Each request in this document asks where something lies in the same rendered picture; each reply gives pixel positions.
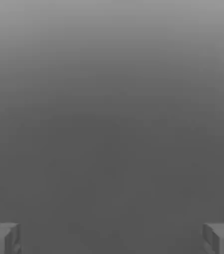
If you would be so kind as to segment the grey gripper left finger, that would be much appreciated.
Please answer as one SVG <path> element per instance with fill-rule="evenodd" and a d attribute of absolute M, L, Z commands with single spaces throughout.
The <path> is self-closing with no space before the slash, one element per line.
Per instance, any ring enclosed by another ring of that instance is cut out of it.
<path fill-rule="evenodd" d="M 0 254 L 22 254 L 19 223 L 0 223 Z"/>

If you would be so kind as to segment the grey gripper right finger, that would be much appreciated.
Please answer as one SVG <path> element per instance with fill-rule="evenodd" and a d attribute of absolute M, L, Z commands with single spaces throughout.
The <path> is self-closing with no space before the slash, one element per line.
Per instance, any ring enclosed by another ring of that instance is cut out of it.
<path fill-rule="evenodd" d="M 202 254 L 224 254 L 224 223 L 203 224 L 202 240 Z"/>

